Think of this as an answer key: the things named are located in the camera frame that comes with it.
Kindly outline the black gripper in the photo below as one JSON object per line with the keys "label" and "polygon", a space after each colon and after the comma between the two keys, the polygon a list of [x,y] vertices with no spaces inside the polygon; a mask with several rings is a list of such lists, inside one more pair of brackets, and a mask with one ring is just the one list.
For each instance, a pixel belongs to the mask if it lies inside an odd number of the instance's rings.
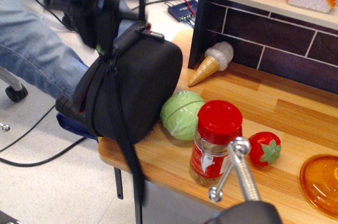
{"label": "black gripper", "polygon": [[123,11],[120,0],[66,0],[69,13],[83,42],[96,48],[100,56],[111,56],[112,44],[118,35],[121,20],[145,21],[145,0],[139,2],[138,14]]}

